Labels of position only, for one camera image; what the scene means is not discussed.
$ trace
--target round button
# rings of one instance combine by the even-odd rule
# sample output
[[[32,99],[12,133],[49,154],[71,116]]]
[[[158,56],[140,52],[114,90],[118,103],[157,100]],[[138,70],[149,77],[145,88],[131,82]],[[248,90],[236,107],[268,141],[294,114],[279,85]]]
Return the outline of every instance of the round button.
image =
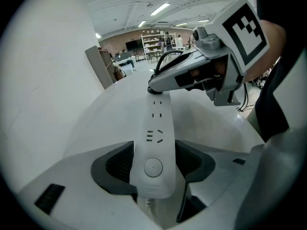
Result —
[[[150,177],[157,177],[162,170],[163,165],[158,159],[149,159],[144,164],[144,171]]]

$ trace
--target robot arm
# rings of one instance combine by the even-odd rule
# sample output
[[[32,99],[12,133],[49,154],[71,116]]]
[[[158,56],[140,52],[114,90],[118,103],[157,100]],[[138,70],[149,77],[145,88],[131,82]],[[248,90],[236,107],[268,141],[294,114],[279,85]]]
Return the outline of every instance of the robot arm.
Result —
[[[175,89],[206,91],[214,105],[239,105],[234,91],[246,71],[269,49],[259,19],[247,0],[237,0],[203,27],[193,31],[196,47],[157,69],[148,92]],[[215,71],[217,61],[226,62],[225,75]],[[198,69],[193,76],[191,70]]]

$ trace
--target fluorescent light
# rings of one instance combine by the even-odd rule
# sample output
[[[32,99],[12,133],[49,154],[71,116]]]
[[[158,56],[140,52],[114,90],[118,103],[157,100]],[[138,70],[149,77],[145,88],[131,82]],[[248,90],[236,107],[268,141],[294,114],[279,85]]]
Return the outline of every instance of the fluorescent light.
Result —
[[[141,27],[143,24],[145,23],[145,21],[142,21],[138,27]]]
[[[169,6],[169,3],[165,3],[162,6],[160,6],[159,8],[157,8],[151,15],[156,15],[158,14],[158,12],[160,12],[162,9],[165,9],[166,7]]]
[[[188,24],[188,23],[184,22],[184,23],[181,23],[181,24],[178,24],[178,25],[175,25],[175,26],[181,26],[181,25],[185,25],[185,24]]]

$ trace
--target brick wall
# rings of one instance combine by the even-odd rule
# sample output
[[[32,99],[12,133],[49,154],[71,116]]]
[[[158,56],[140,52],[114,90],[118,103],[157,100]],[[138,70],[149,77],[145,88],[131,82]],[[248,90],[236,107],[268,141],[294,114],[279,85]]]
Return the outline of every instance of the brick wall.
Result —
[[[132,39],[137,40],[141,38],[142,35],[150,35],[152,33],[147,33],[147,31],[151,31],[151,29],[145,29],[145,32],[143,32],[144,29],[134,31],[134,32],[128,32],[121,35],[117,35],[114,37],[107,38],[105,40],[102,40],[99,42],[100,46],[103,47],[103,49],[107,49],[109,53],[111,53],[113,56],[121,52],[123,49],[127,50],[126,48],[126,42],[131,41]],[[190,30],[180,30],[180,29],[168,29],[168,28],[154,28],[154,34],[158,34],[156,31],[163,31],[163,32],[169,32],[169,33],[176,33],[176,37],[178,35],[181,35],[183,39],[183,43],[187,44],[189,37],[192,35],[192,31]]]

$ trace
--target white power strip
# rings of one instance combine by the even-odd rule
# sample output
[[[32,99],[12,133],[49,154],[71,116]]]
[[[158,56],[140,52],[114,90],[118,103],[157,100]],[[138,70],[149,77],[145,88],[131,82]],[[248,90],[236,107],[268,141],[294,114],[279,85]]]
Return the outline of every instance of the white power strip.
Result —
[[[176,153],[169,92],[146,97],[146,112],[136,141],[130,184],[146,198],[170,197],[176,186]]]

